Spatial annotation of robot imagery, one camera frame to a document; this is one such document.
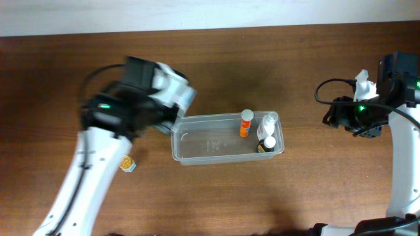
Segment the small jar yellow lid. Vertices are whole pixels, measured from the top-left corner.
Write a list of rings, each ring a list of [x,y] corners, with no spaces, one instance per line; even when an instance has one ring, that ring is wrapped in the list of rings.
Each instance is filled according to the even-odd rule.
[[[124,158],[122,158],[122,161],[120,163],[120,169],[124,172],[132,172],[134,171],[135,167],[136,167],[136,163],[134,161],[134,159],[128,155],[124,156]]]

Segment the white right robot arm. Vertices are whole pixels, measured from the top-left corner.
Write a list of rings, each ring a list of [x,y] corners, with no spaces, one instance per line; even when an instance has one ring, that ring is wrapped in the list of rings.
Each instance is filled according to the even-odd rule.
[[[388,125],[392,134],[392,190],[386,216],[363,220],[355,227],[316,224],[312,235],[418,235],[419,234],[419,102],[397,95],[370,99],[337,98],[330,105],[329,125],[348,127],[355,136]]]

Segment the clear capped spray bottle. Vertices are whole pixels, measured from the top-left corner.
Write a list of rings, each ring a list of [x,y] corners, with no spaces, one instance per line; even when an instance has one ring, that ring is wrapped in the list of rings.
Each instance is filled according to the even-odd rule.
[[[257,129],[257,138],[259,141],[273,135],[278,119],[279,117],[276,112],[270,112],[262,118]]]

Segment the orange tablet tube white cap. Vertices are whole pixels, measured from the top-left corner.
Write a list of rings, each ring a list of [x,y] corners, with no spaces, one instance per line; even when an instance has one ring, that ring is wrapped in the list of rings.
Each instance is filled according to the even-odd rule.
[[[240,136],[242,138],[246,138],[249,135],[253,118],[254,113],[250,109],[245,109],[241,112]]]

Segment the dark bottle white cap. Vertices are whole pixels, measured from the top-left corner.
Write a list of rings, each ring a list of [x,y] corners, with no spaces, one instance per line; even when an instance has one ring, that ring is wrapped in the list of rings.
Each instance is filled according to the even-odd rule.
[[[276,139],[272,136],[269,136],[259,141],[259,144],[257,146],[257,151],[259,153],[272,152],[274,151],[275,145],[276,145]]]

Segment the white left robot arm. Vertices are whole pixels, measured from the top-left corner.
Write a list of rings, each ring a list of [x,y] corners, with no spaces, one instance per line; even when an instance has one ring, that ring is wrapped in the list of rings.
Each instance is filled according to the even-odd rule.
[[[108,66],[91,72],[79,89],[81,129],[66,177],[35,235],[90,235],[108,188],[124,158],[148,127],[171,133],[195,90],[167,64],[128,56],[124,76],[91,98],[87,85]]]

